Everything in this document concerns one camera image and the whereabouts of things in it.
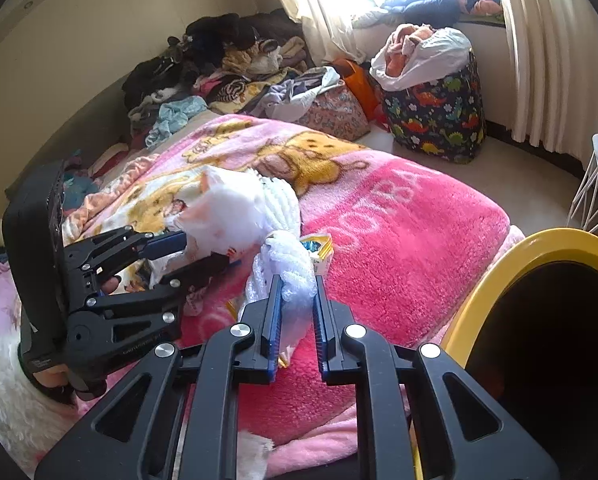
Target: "pink fleece blanket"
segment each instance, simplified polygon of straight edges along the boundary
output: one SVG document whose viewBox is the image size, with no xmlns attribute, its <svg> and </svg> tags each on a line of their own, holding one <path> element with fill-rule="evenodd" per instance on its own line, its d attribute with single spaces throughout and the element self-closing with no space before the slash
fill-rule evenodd
<svg viewBox="0 0 598 480">
<path fill-rule="evenodd" d="M 488 269 L 524 238 L 524 234 L 518 227 L 510 226 L 508 236 L 499 247 Z M 432 337 L 426 338 L 426 340 L 441 344 L 450 323 L 451 320 L 448 320 L 439 332 Z M 406 409 L 408 408 L 408 401 L 405 396 L 404 406 Z M 350 456 L 357 451 L 356 439 L 356 405 L 353 404 L 323 426 L 319 426 L 287 444 L 274 448 L 268 459 L 266 477 L 327 464 Z"/>
<path fill-rule="evenodd" d="M 123 192 L 113 192 L 111 205 L 98 216 L 93 218 L 97 208 L 77 211 L 75 218 L 84 228 L 79 234 L 126 223 L 128 200 L 149 202 L 137 208 L 142 211 L 139 222 L 145 221 L 146 211 L 155 218 L 163 215 L 172 209 L 164 201 L 179 200 L 176 192 L 164 198 L 151 190 L 142 197 L 144 190 L 155 180 L 180 184 L 203 164 L 255 168 L 288 180 L 300 198 L 302 233 L 333 236 L 329 297 L 347 303 L 360 323 L 404 346 L 422 341 L 450 319 L 509 229 L 501 208 L 445 174 L 302 126 L 223 116 L 150 160 L 149 169 L 138 172 L 133 184 L 123 181 Z M 154 225 L 152 216 L 149 221 Z M 233 322 L 226 302 L 243 291 L 249 272 L 249 261 L 244 261 L 212 283 L 201 314 L 183 322 L 183 344 L 202 342 Z M 242 386 L 239 425 L 280 446 L 353 403 L 351 387 L 321 383 L 309 333 L 274 384 Z"/>
</svg>

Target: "cartoon print blanket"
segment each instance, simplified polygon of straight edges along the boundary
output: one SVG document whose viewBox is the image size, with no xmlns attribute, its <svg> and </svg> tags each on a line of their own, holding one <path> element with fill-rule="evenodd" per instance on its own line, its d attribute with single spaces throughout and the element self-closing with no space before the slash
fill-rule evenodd
<svg viewBox="0 0 598 480">
<path fill-rule="evenodd" d="M 134 168 L 137 178 L 123 181 L 121 192 L 114 183 L 105 190 L 111 195 L 100 203 L 111 203 L 101 213 L 94 216 L 100 210 L 95 207 L 68 218 L 66 242 L 125 224 L 161 231 L 198 192 L 202 165 L 255 168 L 292 184 L 302 234 L 332 234 L 329 297 L 350 305 L 360 323 L 405 346 L 450 319 L 509 229 L 501 208 L 445 174 L 296 124 L 223 116 L 142 164 L 143 173 Z M 79 214 L 81 229 L 71 224 Z M 183 321 L 183 345 L 202 342 L 233 322 L 226 304 L 242 293 L 252 256 L 243 255 L 241 265 L 210 284 L 201 312 Z M 129 274 L 120 290 L 132 290 Z M 353 403 L 352 388 L 321 383 L 310 332 L 273 385 L 242 386 L 239 425 L 279 445 Z"/>
</svg>

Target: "floor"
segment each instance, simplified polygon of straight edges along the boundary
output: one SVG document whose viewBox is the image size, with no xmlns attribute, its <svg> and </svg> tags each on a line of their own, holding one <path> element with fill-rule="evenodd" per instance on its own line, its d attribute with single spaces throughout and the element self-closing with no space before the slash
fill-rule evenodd
<svg viewBox="0 0 598 480">
<path fill-rule="evenodd" d="M 508 213 L 510 223 L 525 235 L 564 226 L 580 183 L 549 162 L 492 138 L 486 138 L 479 155 L 466 165 L 411 152 L 375 125 L 357 142 L 461 180 L 498 203 Z"/>
</svg>

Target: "yellow bucket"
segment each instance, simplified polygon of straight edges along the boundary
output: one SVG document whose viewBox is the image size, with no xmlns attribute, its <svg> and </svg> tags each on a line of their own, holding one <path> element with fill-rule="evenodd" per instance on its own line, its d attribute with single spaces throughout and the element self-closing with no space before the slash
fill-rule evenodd
<svg viewBox="0 0 598 480">
<path fill-rule="evenodd" d="M 536 233 L 486 273 L 442 348 L 550 453 L 598 478 L 598 237 Z M 424 475 L 415 446 L 416 474 Z"/>
</svg>

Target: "wall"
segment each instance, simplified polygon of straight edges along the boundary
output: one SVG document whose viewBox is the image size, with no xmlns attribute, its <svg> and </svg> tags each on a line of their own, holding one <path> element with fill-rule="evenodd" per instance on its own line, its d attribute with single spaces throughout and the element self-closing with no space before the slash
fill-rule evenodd
<svg viewBox="0 0 598 480">
<path fill-rule="evenodd" d="M 475 23 L 456 28 L 468 37 L 477 58 L 486 119 L 512 128 L 516 89 L 505 28 Z"/>
<path fill-rule="evenodd" d="M 255 0 L 42 0 L 0 22 L 3 190 L 68 118 L 198 17 L 256 12 Z M 3 34 L 3 24 L 10 28 Z"/>
</svg>

